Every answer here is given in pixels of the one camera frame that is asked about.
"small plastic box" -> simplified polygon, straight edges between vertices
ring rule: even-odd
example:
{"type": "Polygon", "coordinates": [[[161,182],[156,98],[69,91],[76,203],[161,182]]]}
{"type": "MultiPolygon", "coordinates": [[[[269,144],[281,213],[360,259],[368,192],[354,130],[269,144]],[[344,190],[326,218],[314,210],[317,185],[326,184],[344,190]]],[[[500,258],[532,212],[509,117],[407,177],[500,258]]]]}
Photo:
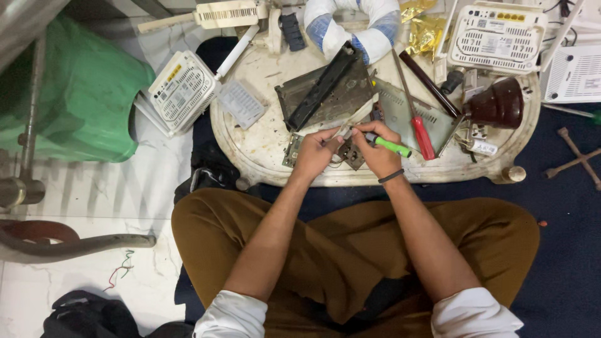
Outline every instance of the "small plastic box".
{"type": "Polygon", "coordinates": [[[217,99],[244,130],[265,114],[265,107],[237,80],[228,81],[217,99]]]}

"brown trousers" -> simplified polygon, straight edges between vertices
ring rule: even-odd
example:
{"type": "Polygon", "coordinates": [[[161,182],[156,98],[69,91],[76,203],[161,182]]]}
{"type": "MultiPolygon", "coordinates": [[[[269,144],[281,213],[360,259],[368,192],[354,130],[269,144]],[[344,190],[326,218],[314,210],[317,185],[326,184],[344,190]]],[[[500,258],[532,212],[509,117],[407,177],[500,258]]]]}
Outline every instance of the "brown trousers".
{"type": "MultiPolygon", "coordinates": [[[[538,226],[522,208],[493,198],[426,203],[483,286],[503,305],[515,298],[538,248],[538,226]]],[[[240,192],[200,189],[175,206],[177,248],[205,307],[271,204],[240,192]]],[[[267,337],[342,337],[312,320],[302,297],[325,304],[345,323],[384,277],[412,273],[388,201],[347,207],[308,223],[296,221],[287,261],[268,302],[267,337]]],[[[432,304],[421,291],[385,310],[353,337],[431,336],[432,304]]]]}

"person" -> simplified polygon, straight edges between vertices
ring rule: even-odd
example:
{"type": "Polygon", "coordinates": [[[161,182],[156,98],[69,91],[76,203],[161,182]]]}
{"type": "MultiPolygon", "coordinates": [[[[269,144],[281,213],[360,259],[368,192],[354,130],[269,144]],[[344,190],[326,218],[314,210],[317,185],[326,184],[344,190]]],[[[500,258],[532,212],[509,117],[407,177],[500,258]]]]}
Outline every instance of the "person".
{"type": "Polygon", "coordinates": [[[379,121],[352,130],[390,201],[297,220],[342,142],[325,142],[330,129],[305,137],[274,204],[205,188],[175,206],[175,242],[206,308],[195,338],[517,337],[508,307],[538,247],[534,218],[492,198],[422,203],[368,131],[401,139],[379,121]]]}

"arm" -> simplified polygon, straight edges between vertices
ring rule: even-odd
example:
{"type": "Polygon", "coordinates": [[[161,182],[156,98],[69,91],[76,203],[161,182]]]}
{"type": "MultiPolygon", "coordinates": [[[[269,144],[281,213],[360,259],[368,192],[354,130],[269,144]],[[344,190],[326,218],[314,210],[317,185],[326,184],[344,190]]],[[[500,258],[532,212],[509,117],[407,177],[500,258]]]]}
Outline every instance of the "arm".
{"type": "MultiPolygon", "coordinates": [[[[371,147],[359,131],[372,131],[400,143],[399,134],[373,121],[353,129],[353,142],[361,149],[378,179],[401,169],[401,158],[382,147],[371,147]]],[[[384,184],[403,233],[405,246],[424,289],[434,303],[481,284],[442,227],[413,192],[403,175],[384,184]]]]}
{"type": "Polygon", "coordinates": [[[338,137],[322,146],[337,129],[305,136],[288,183],[238,256],[224,290],[267,301],[284,266],[302,200],[342,141],[338,137]]]}

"gold foil wrapper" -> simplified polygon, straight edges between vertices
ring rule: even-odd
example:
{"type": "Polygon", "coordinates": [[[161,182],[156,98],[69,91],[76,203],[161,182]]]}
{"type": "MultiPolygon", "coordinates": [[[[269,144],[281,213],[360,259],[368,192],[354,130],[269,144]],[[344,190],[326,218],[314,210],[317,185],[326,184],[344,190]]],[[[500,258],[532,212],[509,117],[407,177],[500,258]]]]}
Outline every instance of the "gold foil wrapper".
{"type": "Polygon", "coordinates": [[[436,5],[438,0],[410,0],[400,4],[401,23],[413,19],[415,16],[436,5]]]}
{"type": "Polygon", "coordinates": [[[442,30],[445,28],[446,20],[438,17],[428,17],[420,15],[411,20],[411,33],[409,34],[409,47],[405,50],[409,55],[419,53],[432,54],[434,61],[434,51],[442,37],[442,30]]]}

